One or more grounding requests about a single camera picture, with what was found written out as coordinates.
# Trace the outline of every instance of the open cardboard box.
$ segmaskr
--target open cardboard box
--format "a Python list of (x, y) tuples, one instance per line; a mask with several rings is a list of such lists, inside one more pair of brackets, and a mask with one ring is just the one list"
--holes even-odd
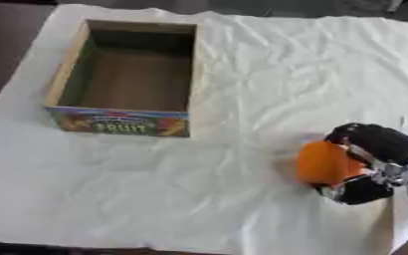
[(196, 26), (86, 21), (45, 108), (64, 130), (189, 136)]

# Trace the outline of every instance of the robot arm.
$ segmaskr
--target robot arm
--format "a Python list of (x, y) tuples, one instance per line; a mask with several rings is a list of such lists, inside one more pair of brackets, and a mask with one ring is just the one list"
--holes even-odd
[(367, 169), (335, 186), (312, 183), (320, 194), (337, 202), (360, 204), (390, 197), (398, 186), (408, 189), (408, 135), (378, 125), (348, 124), (335, 128), (325, 140), (342, 146)]

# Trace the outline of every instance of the white paper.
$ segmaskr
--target white paper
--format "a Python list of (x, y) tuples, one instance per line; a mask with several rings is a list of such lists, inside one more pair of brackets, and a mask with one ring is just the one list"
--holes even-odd
[[(199, 24), (191, 138), (55, 127), (43, 97), (87, 18)], [(408, 23), (61, 6), (0, 94), (0, 241), (388, 254), (386, 201), (335, 204), (288, 173), (336, 126), (406, 118)]]

